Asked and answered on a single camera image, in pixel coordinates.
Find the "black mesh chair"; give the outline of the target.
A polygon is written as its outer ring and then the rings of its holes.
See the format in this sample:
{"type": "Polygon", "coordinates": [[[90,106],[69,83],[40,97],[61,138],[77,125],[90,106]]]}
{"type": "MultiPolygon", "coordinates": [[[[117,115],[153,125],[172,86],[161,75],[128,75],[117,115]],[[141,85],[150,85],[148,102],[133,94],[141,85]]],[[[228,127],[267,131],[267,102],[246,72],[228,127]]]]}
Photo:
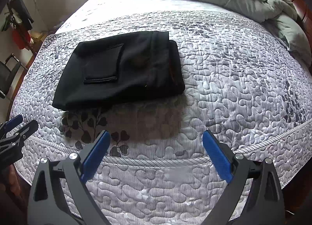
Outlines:
{"type": "Polygon", "coordinates": [[[11,84],[20,67],[22,67],[25,71],[28,71],[28,68],[26,68],[13,53],[10,54],[10,56],[5,60],[5,62],[1,61],[0,64],[1,64],[1,79],[0,79],[1,99],[7,98],[8,100],[12,101],[12,99],[7,97],[11,84]],[[7,63],[9,62],[10,59],[14,59],[16,61],[16,64],[12,70],[7,66],[7,63]]]}

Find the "black pants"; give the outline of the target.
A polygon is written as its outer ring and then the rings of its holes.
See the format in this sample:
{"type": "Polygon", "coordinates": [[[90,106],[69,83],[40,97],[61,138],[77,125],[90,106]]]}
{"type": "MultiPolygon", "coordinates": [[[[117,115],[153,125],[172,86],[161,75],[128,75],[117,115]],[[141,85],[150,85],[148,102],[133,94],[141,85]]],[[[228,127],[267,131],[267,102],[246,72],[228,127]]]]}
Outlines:
{"type": "Polygon", "coordinates": [[[165,99],[185,84],[169,32],[141,31],[78,43],[57,85],[52,106],[63,111],[165,99]]]}

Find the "grey quilted mattress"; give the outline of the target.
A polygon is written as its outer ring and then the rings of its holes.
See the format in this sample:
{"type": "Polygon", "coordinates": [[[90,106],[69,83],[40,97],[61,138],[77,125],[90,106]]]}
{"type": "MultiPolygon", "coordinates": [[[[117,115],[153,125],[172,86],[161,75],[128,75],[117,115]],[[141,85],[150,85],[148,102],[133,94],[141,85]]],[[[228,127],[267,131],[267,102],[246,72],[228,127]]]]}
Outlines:
{"type": "Polygon", "coordinates": [[[270,159],[286,186],[311,159],[311,75],[262,25],[189,0],[89,0],[43,42],[11,116],[38,130],[15,163],[79,154],[106,131],[86,182],[112,224],[200,224],[226,188],[203,146],[270,159]]]}

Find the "clothes rack with garments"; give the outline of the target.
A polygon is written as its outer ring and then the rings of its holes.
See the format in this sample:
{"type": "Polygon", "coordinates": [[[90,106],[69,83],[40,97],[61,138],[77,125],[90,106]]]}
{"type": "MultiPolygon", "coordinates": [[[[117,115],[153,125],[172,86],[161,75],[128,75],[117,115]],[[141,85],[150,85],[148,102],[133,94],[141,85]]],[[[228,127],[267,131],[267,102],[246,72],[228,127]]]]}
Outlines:
{"type": "Polygon", "coordinates": [[[13,41],[20,50],[27,49],[33,53],[32,38],[29,31],[32,30],[32,19],[23,0],[10,0],[7,3],[8,12],[1,31],[12,30],[13,41]]]}

